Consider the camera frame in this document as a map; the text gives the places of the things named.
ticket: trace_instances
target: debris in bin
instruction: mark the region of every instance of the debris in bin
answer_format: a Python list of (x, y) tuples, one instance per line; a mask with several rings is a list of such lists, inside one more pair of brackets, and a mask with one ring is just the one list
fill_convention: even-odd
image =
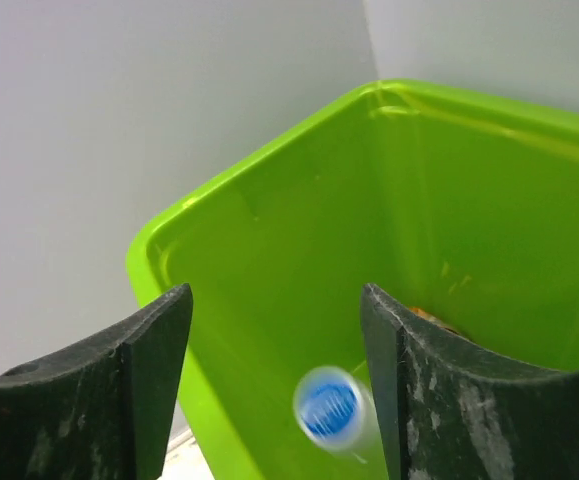
[(434, 325), (437, 325), (441, 328), (444, 328), (445, 330), (447, 330), (455, 335), (458, 335), (462, 338), (465, 338), (465, 339), (471, 341), (471, 339), (467, 335), (465, 335), (463, 332), (456, 330), (451, 325), (447, 325), (445, 322), (440, 320), (438, 317), (435, 317), (434, 315), (431, 315), (430, 313), (425, 312), (422, 308), (410, 307), (409, 310), (411, 310), (413, 313), (418, 315), (420, 318), (427, 320), (428, 322), (433, 323)]

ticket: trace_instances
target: plastic bottle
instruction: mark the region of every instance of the plastic bottle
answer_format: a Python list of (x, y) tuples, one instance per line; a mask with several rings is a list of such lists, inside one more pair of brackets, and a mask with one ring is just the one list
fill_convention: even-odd
[(366, 463), (377, 443), (380, 448), (371, 392), (341, 368), (322, 366), (307, 373), (296, 387), (293, 410), (305, 435), (324, 450)]

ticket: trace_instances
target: blue bottle cap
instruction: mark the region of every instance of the blue bottle cap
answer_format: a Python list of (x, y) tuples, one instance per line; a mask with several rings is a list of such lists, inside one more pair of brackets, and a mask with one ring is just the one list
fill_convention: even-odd
[(294, 414), (302, 431), (329, 451), (351, 450), (363, 437), (367, 395), (364, 387), (337, 367), (318, 367), (298, 383)]

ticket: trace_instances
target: blurred bottle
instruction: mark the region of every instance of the blurred bottle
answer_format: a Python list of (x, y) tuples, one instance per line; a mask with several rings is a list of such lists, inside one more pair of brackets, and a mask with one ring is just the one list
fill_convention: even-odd
[(318, 447), (366, 463), (382, 457), (376, 408), (369, 389), (338, 367), (311, 370), (293, 399), (296, 421)]

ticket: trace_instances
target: white wall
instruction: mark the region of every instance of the white wall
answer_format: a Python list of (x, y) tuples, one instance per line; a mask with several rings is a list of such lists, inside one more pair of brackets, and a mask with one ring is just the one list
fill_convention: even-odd
[(366, 1), (381, 78), (579, 111), (579, 1)]
[(360, 0), (0, 0), (0, 373), (132, 313), (142, 225), (375, 75)]

